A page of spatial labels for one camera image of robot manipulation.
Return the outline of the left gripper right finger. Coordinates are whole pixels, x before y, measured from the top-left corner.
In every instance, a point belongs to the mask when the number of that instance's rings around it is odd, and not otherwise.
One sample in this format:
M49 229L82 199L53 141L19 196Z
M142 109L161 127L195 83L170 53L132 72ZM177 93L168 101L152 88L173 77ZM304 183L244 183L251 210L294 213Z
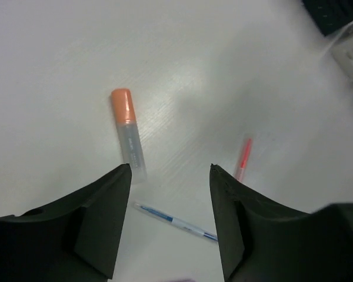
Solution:
M353 281L353 203L304 213L215 164L209 186L225 281Z

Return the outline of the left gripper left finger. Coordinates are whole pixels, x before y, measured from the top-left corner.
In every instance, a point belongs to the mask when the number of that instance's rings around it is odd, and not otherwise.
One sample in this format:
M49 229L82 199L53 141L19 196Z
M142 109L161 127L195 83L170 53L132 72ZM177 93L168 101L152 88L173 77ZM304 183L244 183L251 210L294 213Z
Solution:
M0 281L112 279L131 178L122 164L54 202L0 217Z

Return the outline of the red orange pen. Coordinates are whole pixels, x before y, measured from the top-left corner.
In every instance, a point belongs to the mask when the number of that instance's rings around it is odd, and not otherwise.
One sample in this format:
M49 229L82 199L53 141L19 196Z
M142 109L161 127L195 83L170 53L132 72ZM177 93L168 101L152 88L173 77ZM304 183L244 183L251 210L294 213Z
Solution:
M247 168L248 160L251 154L252 143L252 138L248 137L244 139L234 173L234 178L236 178L236 180L239 182L242 182L243 180L245 169Z

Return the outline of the orange cap clear tube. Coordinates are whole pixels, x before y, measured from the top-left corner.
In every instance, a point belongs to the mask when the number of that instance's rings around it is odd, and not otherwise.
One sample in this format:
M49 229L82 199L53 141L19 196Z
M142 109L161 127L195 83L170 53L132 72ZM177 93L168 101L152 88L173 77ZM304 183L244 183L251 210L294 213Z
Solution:
M146 165L136 122L131 91L127 88L111 92L111 103L124 163L132 170L132 183L146 181Z

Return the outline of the purple highlighter marker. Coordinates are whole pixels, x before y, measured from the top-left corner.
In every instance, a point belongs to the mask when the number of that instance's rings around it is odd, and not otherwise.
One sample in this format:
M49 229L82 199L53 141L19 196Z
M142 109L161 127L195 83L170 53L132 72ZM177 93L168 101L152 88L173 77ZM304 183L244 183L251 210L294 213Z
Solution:
M172 280L164 280L164 281L159 281L159 282L195 282L195 280L191 278L176 278Z

